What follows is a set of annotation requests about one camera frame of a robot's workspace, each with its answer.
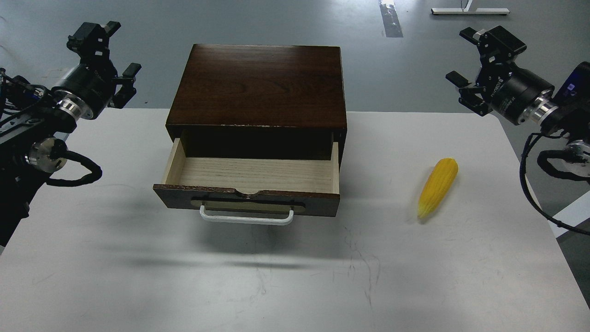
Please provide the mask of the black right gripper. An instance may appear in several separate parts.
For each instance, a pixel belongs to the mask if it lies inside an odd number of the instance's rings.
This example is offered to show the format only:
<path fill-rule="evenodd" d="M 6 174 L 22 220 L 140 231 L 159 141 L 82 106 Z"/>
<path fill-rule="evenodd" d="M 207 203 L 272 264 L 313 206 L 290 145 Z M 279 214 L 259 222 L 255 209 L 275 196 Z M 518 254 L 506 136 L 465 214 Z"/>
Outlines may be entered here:
<path fill-rule="evenodd" d="M 457 88 L 459 103 L 476 115 L 485 116 L 495 111 L 512 124 L 519 125 L 525 119 L 526 110 L 538 97 L 553 93 L 554 85 L 514 63 L 527 45 L 506 28 L 498 25 L 476 31 L 466 27 L 459 36 L 478 49 L 479 85 L 469 82 L 456 71 L 447 73 L 445 78 Z"/>

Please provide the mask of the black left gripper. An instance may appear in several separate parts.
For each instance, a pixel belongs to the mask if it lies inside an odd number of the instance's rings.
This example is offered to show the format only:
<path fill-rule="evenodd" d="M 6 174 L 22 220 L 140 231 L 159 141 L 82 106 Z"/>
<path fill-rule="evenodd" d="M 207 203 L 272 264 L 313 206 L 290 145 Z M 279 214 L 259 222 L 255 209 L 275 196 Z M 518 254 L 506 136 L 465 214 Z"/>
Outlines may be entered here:
<path fill-rule="evenodd" d="M 110 21 L 105 26 L 84 22 L 68 36 L 67 48 L 79 55 L 79 64 L 53 86 L 58 108 L 74 120 L 96 119 L 107 108 L 122 109 L 136 95 L 139 63 L 130 63 L 121 76 L 110 60 L 110 37 L 121 27 Z"/>

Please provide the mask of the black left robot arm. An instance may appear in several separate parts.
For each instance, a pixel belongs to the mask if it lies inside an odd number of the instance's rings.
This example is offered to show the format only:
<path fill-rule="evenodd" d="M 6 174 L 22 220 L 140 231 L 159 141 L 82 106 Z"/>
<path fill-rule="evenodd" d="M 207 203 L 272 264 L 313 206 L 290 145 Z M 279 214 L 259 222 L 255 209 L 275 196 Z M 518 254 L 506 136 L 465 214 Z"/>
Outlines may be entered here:
<path fill-rule="evenodd" d="M 68 37 L 67 48 L 79 64 L 46 88 L 1 69 L 1 246 L 7 246 L 43 185 L 78 187 L 98 181 L 101 167 L 68 149 L 58 134 L 71 134 L 79 119 L 96 119 L 108 107 L 122 109 L 136 94 L 141 69 L 131 63 L 118 74 L 109 40 L 120 28 L 83 23 Z"/>

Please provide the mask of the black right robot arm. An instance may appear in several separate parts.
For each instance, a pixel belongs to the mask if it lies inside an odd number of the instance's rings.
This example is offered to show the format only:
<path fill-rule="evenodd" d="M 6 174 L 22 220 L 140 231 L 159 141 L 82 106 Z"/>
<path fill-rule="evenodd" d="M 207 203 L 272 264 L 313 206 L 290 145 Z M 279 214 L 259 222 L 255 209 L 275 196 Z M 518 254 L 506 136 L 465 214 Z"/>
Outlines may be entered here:
<path fill-rule="evenodd" d="M 515 60 L 526 46 L 502 26 L 476 31 L 467 27 L 459 35 L 478 49 L 481 64 L 478 76 L 470 82 L 456 71 L 446 74 L 459 93 L 459 103 L 485 116 L 495 112 L 510 123 L 534 122 L 539 132 L 525 141 L 519 164 L 519 181 L 529 203 L 558 228 L 588 235 L 581 228 L 568 225 L 543 211 L 535 202 L 525 180 L 527 158 L 542 138 L 564 139 L 557 150 L 538 153 L 537 164 L 549 176 L 575 182 L 589 182 L 590 143 L 590 65 L 581 62 L 559 89 Z"/>

